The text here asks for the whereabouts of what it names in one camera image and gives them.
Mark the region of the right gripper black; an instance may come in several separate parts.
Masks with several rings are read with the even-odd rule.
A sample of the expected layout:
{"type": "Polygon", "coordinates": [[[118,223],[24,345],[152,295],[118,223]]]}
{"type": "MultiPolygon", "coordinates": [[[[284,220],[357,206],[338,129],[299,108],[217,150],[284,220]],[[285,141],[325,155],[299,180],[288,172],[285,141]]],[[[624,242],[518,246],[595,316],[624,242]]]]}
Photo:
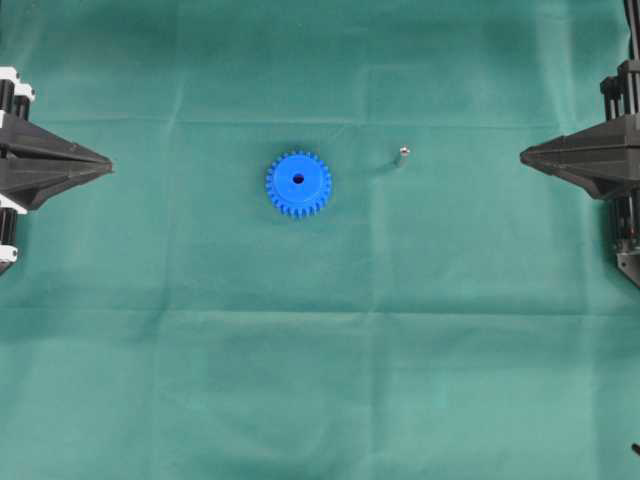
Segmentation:
{"type": "Polygon", "coordinates": [[[618,270],[639,284],[639,61],[623,62],[615,76],[604,79],[600,92],[606,121],[577,133],[559,136],[520,153],[520,162],[583,189],[595,200],[607,200],[618,270]],[[606,173],[573,165],[542,162],[555,154],[614,150],[606,173]]]}

